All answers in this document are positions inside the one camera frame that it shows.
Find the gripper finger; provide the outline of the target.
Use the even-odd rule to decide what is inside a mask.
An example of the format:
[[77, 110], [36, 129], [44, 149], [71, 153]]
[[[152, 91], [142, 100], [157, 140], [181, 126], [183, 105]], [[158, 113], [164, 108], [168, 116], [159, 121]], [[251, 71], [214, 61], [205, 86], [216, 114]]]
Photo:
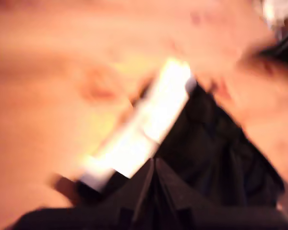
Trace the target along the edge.
[[150, 198], [154, 171], [154, 160], [149, 159], [123, 187], [108, 197], [106, 230], [152, 230], [154, 228], [154, 205]]
[[156, 172], [165, 196], [167, 216], [176, 230], [204, 230], [202, 211], [207, 201], [189, 187], [162, 159], [156, 159]]

